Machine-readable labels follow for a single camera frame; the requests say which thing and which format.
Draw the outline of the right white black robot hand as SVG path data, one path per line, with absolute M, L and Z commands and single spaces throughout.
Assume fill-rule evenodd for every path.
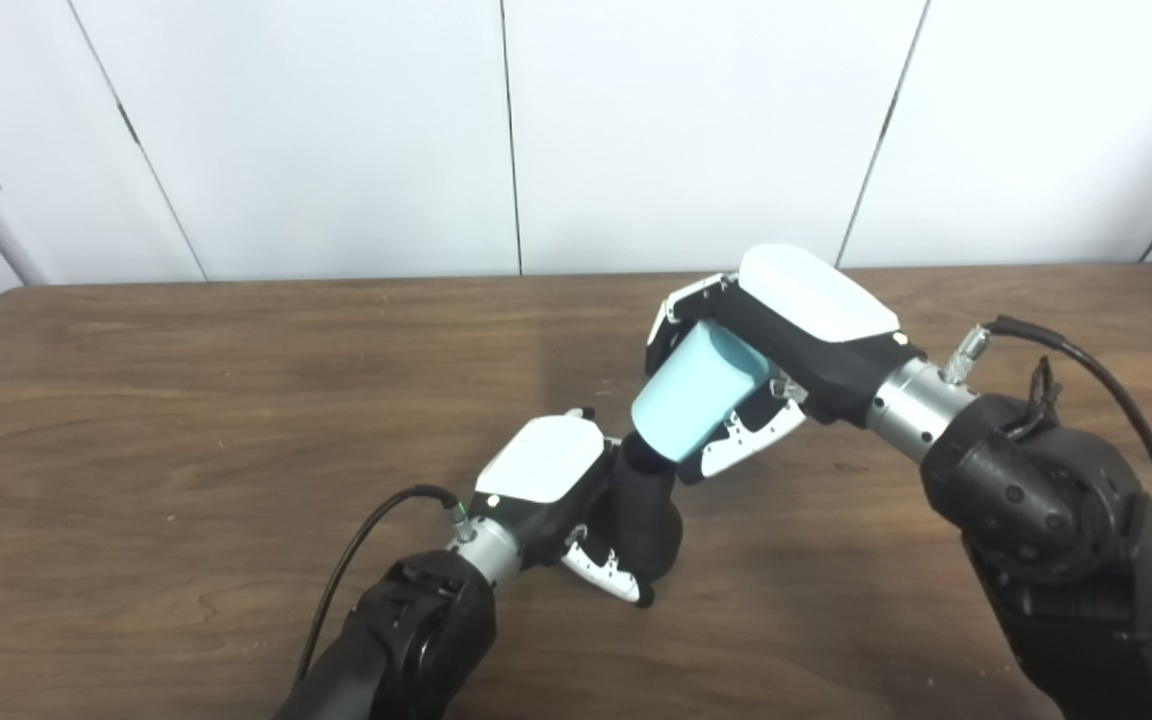
M 872 293 L 805 249 L 764 243 L 660 302 L 626 454 L 698 483 L 804 420 L 864 427 L 882 382 L 923 359 Z

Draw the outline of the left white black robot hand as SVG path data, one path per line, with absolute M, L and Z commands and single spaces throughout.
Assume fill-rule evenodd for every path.
M 450 548 L 488 588 L 521 571 L 563 564 L 617 600 L 647 609 L 653 588 L 593 528 L 616 448 L 584 407 L 526 420 L 477 477 L 468 526 Z

